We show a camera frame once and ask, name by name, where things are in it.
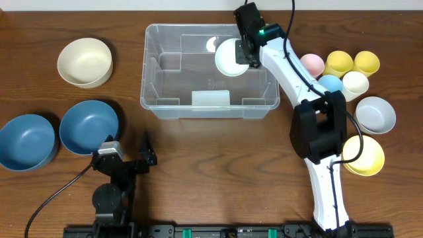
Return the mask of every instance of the dark blue bowl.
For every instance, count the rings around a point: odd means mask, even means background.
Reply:
[[[53,126],[42,116],[18,116],[0,131],[0,164],[12,171],[47,165],[58,152]]]
[[[79,155],[90,155],[111,135],[118,135],[119,120],[112,107],[97,100],[87,100],[69,109],[60,123],[64,146]]]

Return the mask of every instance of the wooden table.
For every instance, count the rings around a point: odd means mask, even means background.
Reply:
[[[289,12],[263,12],[283,28]],[[159,165],[139,178],[135,216],[140,222],[177,224],[281,224],[309,221],[313,194],[307,167],[289,142],[292,108],[281,93],[279,107],[263,120],[158,120],[139,104],[145,28],[151,23],[233,23],[230,12],[4,13],[0,23],[0,125],[37,113],[59,126],[74,104],[112,103],[126,122],[121,143],[137,159],[150,131]],[[291,41],[299,56],[344,50],[375,52],[381,69],[366,96],[388,100],[397,124],[373,136],[384,148],[383,170],[359,177],[342,169],[345,206],[359,223],[393,225],[397,237],[420,237],[423,221],[423,16],[421,12],[303,11]],[[56,61],[71,41],[95,37],[112,49],[114,73],[103,86],[80,89],[59,76]],[[350,112],[360,99],[348,104]],[[354,135],[349,124],[349,134]],[[0,169],[0,237],[23,237],[35,209],[90,161],[60,147],[38,171]],[[91,224],[91,196],[108,178],[89,171],[38,215],[31,237],[61,237],[69,224]]]

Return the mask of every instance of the white cup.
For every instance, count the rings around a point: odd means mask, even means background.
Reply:
[[[342,78],[342,84],[344,86],[342,94],[347,102],[354,100],[369,89],[369,80],[367,77],[355,71],[345,74],[344,78]]]
[[[384,134],[392,130],[397,120],[394,108],[379,97],[361,100],[354,113],[360,130],[367,134]]]

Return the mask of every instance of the clear plastic bin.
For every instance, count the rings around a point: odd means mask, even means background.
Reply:
[[[265,68],[228,77],[215,66],[215,49],[230,38],[240,38],[235,24],[148,26],[142,107],[160,119],[260,119],[276,108],[279,84]]]

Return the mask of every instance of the white bowl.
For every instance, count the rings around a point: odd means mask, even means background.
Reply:
[[[84,89],[98,87],[112,75],[112,53],[104,42],[82,38],[61,51],[58,71],[72,85]]]
[[[245,73],[249,65],[240,65],[236,62],[235,42],[238,39],[232,38],[224,41],[218,48],[214,57],[214,62],[220,73],[236,77]]]
[[[392,130],[397,121],[397,115],[386,100],[379,97],[367,97],[358,103],[354,119],[362,132],[374,135]]]

